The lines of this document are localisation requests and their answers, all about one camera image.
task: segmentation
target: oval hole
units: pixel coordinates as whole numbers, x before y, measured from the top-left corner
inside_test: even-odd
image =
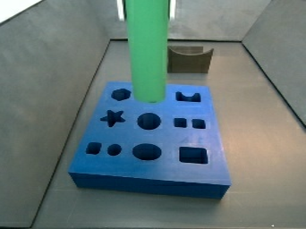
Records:
[[[133,147],[132,155],[143,161],[152,161],[161,155],[161,150],[153,144],[140,144]]]

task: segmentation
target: small circular hole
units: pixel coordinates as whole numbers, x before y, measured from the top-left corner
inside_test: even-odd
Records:
[[[153,130],[160,125],[160,117],[153,113],[141,114],[137,118],[137,124],[144,130]]]
[[[111,156],[116,156],[121,151],[120,145],[119,144],[113,144],[111,146],[108,146],[108,154]]]

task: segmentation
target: blue cube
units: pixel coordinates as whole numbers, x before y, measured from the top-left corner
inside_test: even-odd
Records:
[[[148,104],[109,82],[68,173],[77,187],[220,199],[231,178],[208,87],[167,85]]]

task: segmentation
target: shaped cutout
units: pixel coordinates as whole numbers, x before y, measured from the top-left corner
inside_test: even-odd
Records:
[[[205,121],[201,119],[192,119],[192,127],[195,129],[205,129]]]
[[[99,142],[89,142],[85,149],[85,154],[96,155],[100,152],[101,144]]]
[[[140,144],[133,147],[132,155],[143,161],[152,161],[161,155],[161,150],[153,144]]]
[[[100,118],[100,121],[108,122],[108,127],[112,127],[115,123],[124,123],[125,120],[120,117],[123,114],[123,111],[113,112],[108,110],[108,115],[103,118]]]
[[[207,150],[204,148],[180,147],[179,161],[183,163],[207,164]]]
[[[175,118],[175,127],[187,128],[187,119]]]
[[[131,92],[127,89],[115,89],[111,93],[111,97],[117,101],[121,101],[131,97]]]
[[[108,146],[108,154],[111,156],[116,156],[121,151],[121,147],[119,144],[112,144],[111,146]]]
[[[177,91],[176,94],[175,94],[175,99],[176,99],[176,101],[199,103],[200,102],[200,95],[199,95],[199,93],[195,93],[193,96],[187,97],[187,96],[183,95],[181,92]]]
[[[137,118],[137,124],[144,130],[153,130],[160,125],[160,117],[153,113],[141,114]]]

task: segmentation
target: star-shaped hole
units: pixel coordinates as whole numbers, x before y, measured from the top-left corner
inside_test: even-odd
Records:
[[[100,118],[100,121],[108,122],[108,127],[112,127],[115,123],[124,123],[125,120],[120,117],[123,114],[123,111],[113,112],[108,110],[108,115],[103,118]]]

